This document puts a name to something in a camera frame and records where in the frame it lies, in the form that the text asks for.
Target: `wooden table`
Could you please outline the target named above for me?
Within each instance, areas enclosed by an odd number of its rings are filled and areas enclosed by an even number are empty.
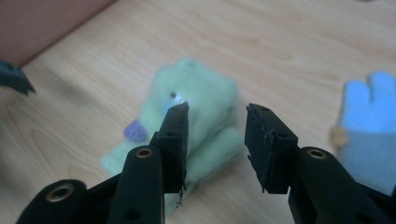
[[[192,56],[234,78],[245,105],[272,108],[300,146],[333,152],[343,85],[396,73],[396,2],[119,1],[23,67],[37,94],[2,89],[0,223],[45,186],[92,187],[99,160],[137,118],[156,71]],[[261,194],[246,157],[199,186],[167,223],[292,223],[286,195]]]

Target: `brown panel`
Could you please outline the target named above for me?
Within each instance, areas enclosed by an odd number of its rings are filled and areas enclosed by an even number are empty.
[[[114,0],[0,0],[0,60],[23,65]]]

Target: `stuffed toy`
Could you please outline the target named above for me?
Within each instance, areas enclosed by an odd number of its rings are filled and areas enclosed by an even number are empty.
[[[396,78],[370,75],[369,84],[345,86],[344,108],[334,133],[338,159],[360,184],[388,196],[396,186]]]
[[[102,158],[103,168],[110,175],[121,172],[127,153],[148,145],[160,130],[167,110],[184,102],[190,106],[184,195],[242,154],[243,135],[236,128],[236,83],[186,58],[158,72],[139,117],[126,127],[123,142]],[[178,194],[166,194],[165,213],[170,214],[178,201]]]

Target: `green fabric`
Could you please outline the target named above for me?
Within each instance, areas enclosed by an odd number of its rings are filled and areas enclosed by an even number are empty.
[[[110,175],[118,174],[127,153],[147,145],[159,131],[167,108],[189,102],[189,147],[187,158],[187,192],[242,154],[243,136],[236,129],[238,89],[236,83],[186,58],[165,66],[153,79],[148,98],[139,114],[139,124],[148,138],[143,142],[125,139],[101,160]],[[166,213],[176,208],[178,195],[166,195]]]

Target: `blue and gray plush toy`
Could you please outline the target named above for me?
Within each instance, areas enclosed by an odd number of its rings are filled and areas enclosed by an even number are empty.
[[[165,66],[155,76],[139,118],[125,129],[124,141],[102,158],[105,170],[111,175],[118,174],[127,153],[148,145],[152,135],[160,130],[166,111],[184,102],[190,106],[184,195],[242,154],[243,136],[236,128],[236,83],[186,58]],[[178,200],[178,194],[165,195],[167,214],[175,209]]]
[[[391,196],[396,186],[396,78],[349,81],[335,144],[339,161],[359,183]]]

